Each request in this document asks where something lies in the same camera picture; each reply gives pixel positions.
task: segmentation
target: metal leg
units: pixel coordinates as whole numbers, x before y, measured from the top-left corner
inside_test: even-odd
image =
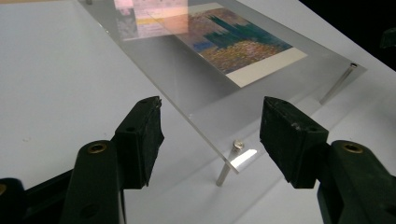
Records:
[[[351,63],[348,69],[345,71],[345,73],[337,80],[337,82],[332,86],[332,88],[326,93],[326,95],[319,101],[321,105],[324,105],[329,98],[335,93],[338,87],[341,86],[341,84],[344,82],[344,80],[349,76],[349,74],[358,67],[357,64]]]
[[[244,143],[242,141],[240,140],[233,141],[233,149],[231,150],[230,157],[237,156],[238,154],[240,154],[243,148],[244,148]],[[225,163],[219,175],[218,181],[216,181],[217,186],[219,187],[222,186],[225,178],[227,177],[227,174],[230,173],[230,170],[231,170],[230,166],[227,163]]]

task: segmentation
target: white surface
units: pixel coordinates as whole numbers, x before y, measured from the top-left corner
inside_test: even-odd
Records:
[[[313,118],[329,142],[366,145],[395,175],[396,73],[298,1],[240,2],[367,68]],[[74,1],[0,5],[0,40],[0,178],[26,188],[72,168],[80,147],[111,138],[137,101],[160,95]],[[321,222],[317,191],[293,189],[266,155],[218,188],[222,160],[164,99],[162,113],[150,186],[126,191],[128,223]]]

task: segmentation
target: printed picture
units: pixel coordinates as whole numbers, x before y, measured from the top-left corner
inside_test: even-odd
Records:
[[[175,16],[168,20],[187,23],[185,33],[173,32],[175,27],[166,28],[239,87],[306,56],[216,3],[189,7],[188,17]]]

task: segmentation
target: clear plastic panel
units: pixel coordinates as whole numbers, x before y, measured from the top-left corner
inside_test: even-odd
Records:
[[[81,4],[237,173],[265,152],[259,137],[264,96],[289,101],[312,115],[321,107],[320,99],[353,63],[236,1],[101,0]],[[262,76],[244,84],[228,77],[229,73],[201,52],[201,47],[211,46],[195,40],[201,43],[197,49],[183,37],[197,30],[191,21],[197,17],[188,13],[207,11],[206,4],[220,5],[258,26],[296,50],[298,58],[290,62],[285,62],[290,56],[277,61],[268,58],[260,62],[269,65],[253,63],[236,70],[242,79],[244,75]],[[225,34],[227,28],[221,24],[218,34]],[[276,63],[281,65],[271,68]],[[362,71],[358,66],[344,86]],[[239,157],[229,158],[235,139],[242,140],[245,147]]]

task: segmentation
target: brass insert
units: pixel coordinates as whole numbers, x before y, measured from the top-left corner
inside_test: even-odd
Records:
[[[0,184],[0,196],[1,196],[2,194],[4,194],[4,192],[6,192],[6,190],[7,190],[7,185],[5,185],[5,184]]]
[[[348,152],[352,152],[352,153],[362,153],[363,149],[359,146],[355,146],[352,144],[345,144],[343,145],[343,148],[348,151]]]
[[[96,143],[88,147],[88,152],[91,154],[100,153],[107,149],[107,145],[105,143]]]

